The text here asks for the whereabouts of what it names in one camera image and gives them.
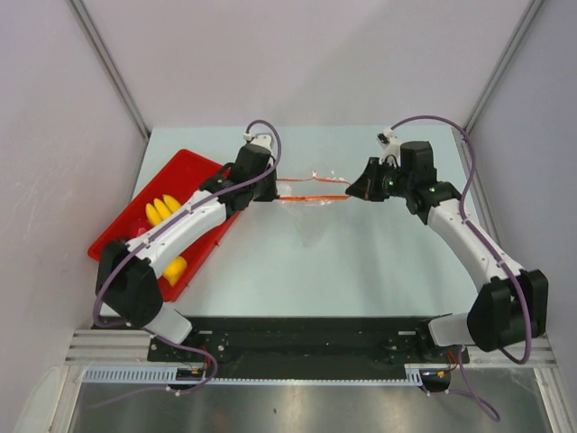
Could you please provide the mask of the clear orange zip bag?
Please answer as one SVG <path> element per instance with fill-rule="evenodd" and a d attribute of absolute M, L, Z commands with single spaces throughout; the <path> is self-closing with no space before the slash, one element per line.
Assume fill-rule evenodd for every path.
<path fill-rule="evenodd" d="M 334 209 L 350 196 L 345 191 L 352 183 L 335 175 L 327 176 L 317 170 L 304 177 L 279 177 L 277 202 L 290 216 L 299 241 L 305 247 L 320 242 L 334 222 Z"/>

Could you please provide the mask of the yellow toy banana bunch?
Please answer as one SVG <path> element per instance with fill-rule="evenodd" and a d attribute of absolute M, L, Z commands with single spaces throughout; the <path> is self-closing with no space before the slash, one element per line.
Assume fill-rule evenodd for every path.
<path fill-rule="evenodd" d="M 163 194 L 145 206 L 145 216 L 151 226 L 157 226 L 181 208 L 181 204 L 171 195 Z"/>

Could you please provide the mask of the yellow toy pear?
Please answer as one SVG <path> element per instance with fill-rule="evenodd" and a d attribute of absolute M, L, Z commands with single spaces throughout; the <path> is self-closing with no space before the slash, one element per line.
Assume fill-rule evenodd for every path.
<path fill-rule="evenodd" d="M 171 287 L 174 287 L 184 271 L 187 269 L 188 263 L 182 256 L 177 256 L 173 259 L 170 264 L 165 268 L 162 273 L 162 277 L 168 282 Z"/>

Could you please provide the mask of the red toy apple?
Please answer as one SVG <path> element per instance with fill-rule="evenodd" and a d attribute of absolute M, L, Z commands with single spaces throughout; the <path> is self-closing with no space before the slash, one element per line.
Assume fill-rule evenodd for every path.
<path fill-rule="evenodd" d="M 146 233 L 150 228 L 151 227 L 147 221 L 133 221 L 128 227 L 128 236 L 130 238 L 138 237 Z"/>

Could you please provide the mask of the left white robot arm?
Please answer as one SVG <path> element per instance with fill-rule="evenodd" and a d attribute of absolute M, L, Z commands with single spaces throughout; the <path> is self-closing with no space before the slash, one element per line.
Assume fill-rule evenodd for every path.
<path fill-rule="evenodd" d="M 170 262 L 200 237 L 245 210 L 253 201 L 272 201 L 276 193 L 276 159 L 268 144 L 253 139 L 242 146 L 228 170 L 205 180 L 182 207 L 125 243 L 108 243 L 98 266 L 96 314 L 107 305 L 134 328 L 168 340 L 179 360 L 197 354 L 198 337 L 191 322 L 169 306 L 158 283 Z"/>

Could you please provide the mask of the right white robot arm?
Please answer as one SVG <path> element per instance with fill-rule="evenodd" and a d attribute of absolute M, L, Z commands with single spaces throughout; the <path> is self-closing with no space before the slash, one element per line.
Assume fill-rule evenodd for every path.
<path fill-rule="evenodd" d="M 430 143 L 389 141 L 345 193 L 370 202 L 405 199 L 409 213 L 445 241 L 472 278 L 477 298 L 469 312 L 432 318 L 419 329 L 423 360 L 436 362 L 453 345 L 492 352 L 545 333 L 547 278 L 513 260 L 472 220 L 456 187 L 438 180 Z"/>

